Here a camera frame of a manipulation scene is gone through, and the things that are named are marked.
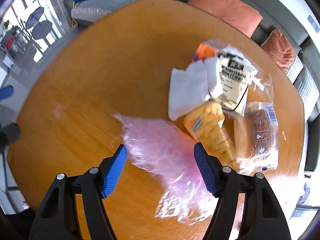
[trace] orange pillow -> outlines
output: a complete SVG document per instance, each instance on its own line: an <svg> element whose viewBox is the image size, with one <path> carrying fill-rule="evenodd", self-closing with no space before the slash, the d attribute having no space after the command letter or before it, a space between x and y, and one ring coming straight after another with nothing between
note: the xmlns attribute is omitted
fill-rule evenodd
<svg viewBox="0 0 320 240"><path fill-rule="evenodd" d="M257 10L240 0L189 0L188 5L213 14L248 37L262 20Z"/></svg>
<svg viewBox="0 0 320 240"><path fill-rule="evenodd" d="M294 58L296 52L286 37L283 36L279 29L274 29L261 48L269 54L279 68L286 73Z"/></svg>

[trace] yellow bread package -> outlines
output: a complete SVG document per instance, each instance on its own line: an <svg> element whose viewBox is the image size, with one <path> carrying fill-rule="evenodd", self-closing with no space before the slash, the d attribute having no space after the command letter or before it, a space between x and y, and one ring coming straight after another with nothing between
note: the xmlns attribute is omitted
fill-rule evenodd
<svg viewBox="0 0 320 240"><path fill-rule="evenodd" d="M222 127L224 115L220 103L209 101L187 114L184 126L193 138L201 142L209 155L217 157L222 165L239 172L235 159L235 145Z"/></svg>

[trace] gray couch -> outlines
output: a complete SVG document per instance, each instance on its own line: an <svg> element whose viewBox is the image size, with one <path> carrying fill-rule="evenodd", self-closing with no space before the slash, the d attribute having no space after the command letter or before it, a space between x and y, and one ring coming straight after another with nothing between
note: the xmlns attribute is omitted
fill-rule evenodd
<svg viewBox="0 0 320 240"><path fill-rule="evenodd" d="M306 71L308 73L310 72L311 75L309 75L309 79L313 79L318 90L320 90L320 53L298 19L279 0L241 1L259 11L263 17L251 39L260 46L275 28L280 29L307 68L307 70L303 69L300 72L297 80L307 79ZM71 2L73 2L73 0L65 0L66 7L68 7ZM314 107L312 114L305 123L305 140L300 165L300 171L304 171L305 173L316 170L320 152L319 98L316 105L312 107Z"/></svg>

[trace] crumpled plastic wrapper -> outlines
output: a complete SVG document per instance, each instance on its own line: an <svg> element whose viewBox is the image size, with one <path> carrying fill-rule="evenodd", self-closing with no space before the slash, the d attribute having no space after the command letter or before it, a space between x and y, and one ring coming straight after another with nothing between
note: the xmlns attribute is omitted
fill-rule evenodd
<svg viewBox="0 0 320 240"><path fill-rule="evenodd" d="M192 225L213 215L218 199L205 187L193 155L191 137L161 119L115 115L123 124L123 140L132 164L158 175L165 191L155 217L177 217Z"/></svg>

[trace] silver bolt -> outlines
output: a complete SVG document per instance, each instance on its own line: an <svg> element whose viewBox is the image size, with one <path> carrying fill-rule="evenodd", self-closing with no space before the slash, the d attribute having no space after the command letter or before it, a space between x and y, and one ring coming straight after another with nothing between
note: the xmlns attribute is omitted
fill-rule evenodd
<svg viewBox="0 0 320 240"><path fill-rule="evenodd" d="M64 174L63 173L60 173L57 175L57 179L63 179L64 178Z"/></svg>
<svg viewBox="0 0 320 240"><path fill-rule="evenodd" d="M96 167L94 167L94 168L91 168L90 170L89 170L89 172L91 173L91 174L96 174L97 172L98 172L98 168L96 168Z"/></svg>
<svg viewBox="0 0 320 240"><path fill-rule="evenodd" d="M230 173L230 172L231 172L231 168L228 167L228 166L224 166L224 167L222 168L222 170L223 170L223 172L225 172L225 173Z"/></svg>
<svg viewBox="0 0 320 240"><path fill-rule="evenodd" d="M260 173L260 172L256 173L256 176L257 176L258 179L263 179L264 178L263 174Z"/></svg>

